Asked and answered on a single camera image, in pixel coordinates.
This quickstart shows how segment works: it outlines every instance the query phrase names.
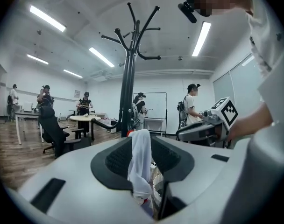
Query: chair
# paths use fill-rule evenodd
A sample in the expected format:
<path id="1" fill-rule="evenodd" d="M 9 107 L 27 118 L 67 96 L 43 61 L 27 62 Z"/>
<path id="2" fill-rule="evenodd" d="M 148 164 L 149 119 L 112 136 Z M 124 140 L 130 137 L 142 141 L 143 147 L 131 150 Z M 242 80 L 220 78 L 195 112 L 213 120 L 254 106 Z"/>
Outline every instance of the chair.
<path id="1" fill-rule="evenodd" d="M 55 158 L 58 158 L 66 152 L 90 146 L 90 142 L 87 138 L 81 139 L 83 129 L 72 131 L 75 133 L 77 139 L 66 140 L 67 133 L 60 128 L 55 117 L 55 112 L 51 107 L 46 106 L 40 109 L 38 121 L 44 130 L 44 140 L 48 143 L 52 143 L 51 147 L 44 149 L 44 153 L 47 149 L 55 148 Z"/>

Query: ceiling light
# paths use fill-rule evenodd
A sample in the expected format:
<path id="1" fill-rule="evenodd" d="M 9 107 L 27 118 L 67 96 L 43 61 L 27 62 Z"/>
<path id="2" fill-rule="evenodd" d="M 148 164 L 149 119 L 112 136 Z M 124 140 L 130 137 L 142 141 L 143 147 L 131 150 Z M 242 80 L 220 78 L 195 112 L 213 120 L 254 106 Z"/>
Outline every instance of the ceiling light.
<path id="1" fill-rule="evenodd" d="M 243 64 L 242 64 L 242 66 L 245 66 L 245 65 L 247 65 L 250 61 L 252 61 L 254 59 L 254 56 L 251 56 L 248 60 L 246 60 Z"/>
<path id="2" fill-rule="evenodd" d="M 74 75 L 74 76 L 77 76 L 77 77 L 83 78 L 82 76 L 79 76 L 79 75 L 77 75 L 77 74 L 75 74 L 75 73 L 72 73 L 72 72 L 70 72 L 70 71 L 68 71 L 68 70 L 63 70 L 63 71 L 65 71 L 65 72 L 67 72 L 67 73 L 70 73 L 70 74 L 72 74 L 72 75 Z"/>
<path id="3" fill-rule="evenodd" d="M 195 50 L 194 50 L 192 56 L 198 56 L 198 54 L 199 54 L 199 52 L 200 52 L 200 50 L 201 50 L 201 48 L 204 44 L 204 41 L 206 40 L 209 28 L 211 28 L 211 23 L 203 22 L 201 32 L 200 32 L 200 36 L 198 38 L 198 42 L 196 44 L 196 47 L 195 47 Z"/>
<path id="4" fill-rule="evenodd" d="M 102 61 L 104 61 L 106 64 L 108 64 L 111 67 L 114 67 L 114 65 L 109 62 L 102 54 L 100 54 L 96 49 L 94 49 L 93 47 L 91 47 L 89 49 L 94 55 L 96 55 L 99 59 L 101 59 Z"/>
<path id="5" fill-rule="evenodd" d="M 49 64 L 48 62 L 46 62 L 46 61 L 44 61 L 44 60 L 42 60 L 42 59 L 39 59 L 39 58 L 37 58 L 37 57 L 35 57 L 35 56 L 31 56 L 31 55 L 29 55 L 29 54 L 27 54 L 27 57 L 32 58 L 32 59 L 34 59 L 34 60 L 37 60 L 37 61 L 39 61 L 39 62 L 45 63 L 45 64 Z"/>
<path id="6" fill-rule="evenodd" d="M 51 18 L 49 15 L 45 14 L 44 12 L 40 11 L 39 9 L 37 9 L 35 6 L 31 6 L 30 7 L 30 12 L 32 12 L 33 14 L 35 14 L 36 16 L 39 16 L 41 19 L 44 19 L 45 21 L 47 21 L 49 24 L 53 25 L 54 27 L 56 27 L 57 29 L 59 29 L 60 31 L 64 31 L 66 29 L 65 26 L 63 26 L 62 24 L 60 24 L 59 22 L 57 22 L 55 19 Z"/>

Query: white towel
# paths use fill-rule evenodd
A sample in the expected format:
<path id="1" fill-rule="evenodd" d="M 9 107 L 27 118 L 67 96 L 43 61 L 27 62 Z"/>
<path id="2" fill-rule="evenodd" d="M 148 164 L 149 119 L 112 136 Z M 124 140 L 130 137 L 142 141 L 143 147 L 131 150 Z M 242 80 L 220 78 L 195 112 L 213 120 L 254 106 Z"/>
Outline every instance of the white towel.
<path id="1" fill-rule="evenodd" d="M 151 144 L 147 129 L 134 131 L 132 137 L 133 157 L 128 167 L 128 180 L 133 184 L 133 196 L 147 199 L 152 189 L 150 184 Z"/>

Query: round table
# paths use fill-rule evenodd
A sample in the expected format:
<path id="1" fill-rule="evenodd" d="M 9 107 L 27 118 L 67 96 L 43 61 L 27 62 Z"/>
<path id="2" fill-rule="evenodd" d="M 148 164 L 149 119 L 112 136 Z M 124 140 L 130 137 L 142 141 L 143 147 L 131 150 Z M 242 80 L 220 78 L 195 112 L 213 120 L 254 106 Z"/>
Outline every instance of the round table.
<path id="1" fill-rule="evenodd" d="M 78 125 L 79 125 L 79 122 L 80 121 L 83 121 L 83 122 L 89 122 L 91 121 L 92 119 L 96 119 L 96 120 L 99 120 L 101 119 L 101 117 L 97 117 L 95 115 L 89 115 L 88 117 L 84 117 L 83 115 L 73 115 L 73 116 L 70 116 L 69 117 L 71 120 L 75 120 L 78 122 Z M 91 139 L 94 140 L 94 134 L 93 134 L 93 123 L 91 122 Z"/>

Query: floor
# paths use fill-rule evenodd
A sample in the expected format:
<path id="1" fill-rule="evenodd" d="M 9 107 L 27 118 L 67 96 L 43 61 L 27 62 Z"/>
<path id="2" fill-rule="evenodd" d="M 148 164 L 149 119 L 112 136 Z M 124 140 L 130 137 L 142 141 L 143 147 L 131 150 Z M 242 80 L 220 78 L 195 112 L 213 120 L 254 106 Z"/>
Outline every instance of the floor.
<path id="1" fill-rule="evenodd" d="M 60 122 L 60 126 L 69 125 L 64 131 L 69 132 L 67 139 L 74 139 L 72 129 L 76 129 L 77 122 Z M 0 119 L 0 179 L 8 187 L 17 190 L 29 177 L 39 169 L 54 160 L 54 151 L 49 149 L 43 154 L 43 149 L 49 144 L 41 142 L 40 130 L 35 119 L 19 122 L 22 145 L 18 144 L 15 122 Z M 120 137 L 118 133 L 108 133 L 105 129 L 94 125 L 95 141 L 92 145 Z"/>

